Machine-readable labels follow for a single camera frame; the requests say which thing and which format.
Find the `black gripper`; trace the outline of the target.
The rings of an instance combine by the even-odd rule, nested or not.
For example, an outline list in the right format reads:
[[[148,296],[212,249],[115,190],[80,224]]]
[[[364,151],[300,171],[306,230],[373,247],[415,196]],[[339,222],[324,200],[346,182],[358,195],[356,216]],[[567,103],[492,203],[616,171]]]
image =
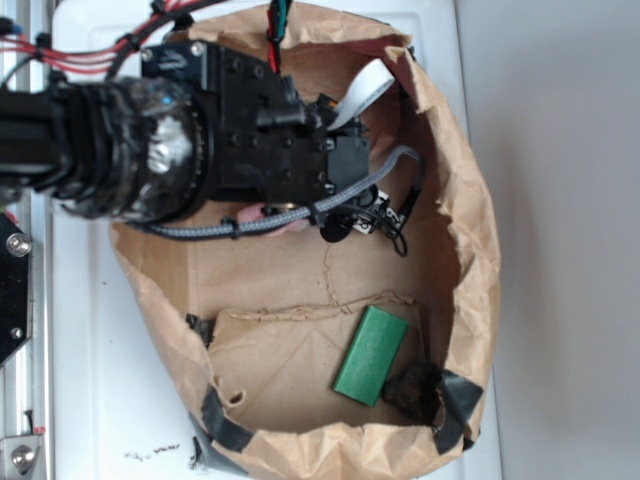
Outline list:
[[[305,103],[289,76],[213,43],[154,46],[145,78],[164,78],[189,96],[202,128],[204,195],[215,201],[309,205],[369,174],[359,120],[331,129],[330,100]]]

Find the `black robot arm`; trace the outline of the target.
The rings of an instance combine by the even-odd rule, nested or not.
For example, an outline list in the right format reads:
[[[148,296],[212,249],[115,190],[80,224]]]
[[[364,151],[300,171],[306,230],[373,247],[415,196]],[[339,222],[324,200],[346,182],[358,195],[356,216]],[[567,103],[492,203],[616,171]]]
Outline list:
[[[89,219],[171,222],[209,200],[307,206],[368,172],[357,118],[213,43],[149,48],[137,78],[1,93],[2,186]]]

